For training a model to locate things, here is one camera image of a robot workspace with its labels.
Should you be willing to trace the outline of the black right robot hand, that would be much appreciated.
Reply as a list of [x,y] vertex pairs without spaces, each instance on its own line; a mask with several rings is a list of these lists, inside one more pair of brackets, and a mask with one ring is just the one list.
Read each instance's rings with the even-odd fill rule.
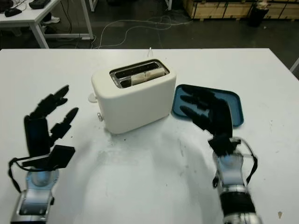
[[233,123],[231,110],[227,102],[219,99],[209,90],[183,86],[182,90],[186,93],[180,98],[189,104],[196,105],[198,109],[208,111],[208,115],[199,114],[192,108],[181,105],[180,110],[192,120],[192,122],[201,128],[207,130],[214,137],[233,136]]

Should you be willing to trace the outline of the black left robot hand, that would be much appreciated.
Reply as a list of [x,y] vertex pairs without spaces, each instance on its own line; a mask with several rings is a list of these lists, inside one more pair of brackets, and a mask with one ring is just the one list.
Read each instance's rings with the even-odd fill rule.
[[24,117],[24,130],[29,156],[36,157],[50,153],[56,140],[61,139],[71,128],[71,122],[78,113],[78,108],[71,109],[63,121],[56,123],[48,129],[47,116],[57,107],[65,104],[68,99],[65,95],[69,91],[69,85],[63,86],[54,94],[49,94],[42,99],[35,110]]

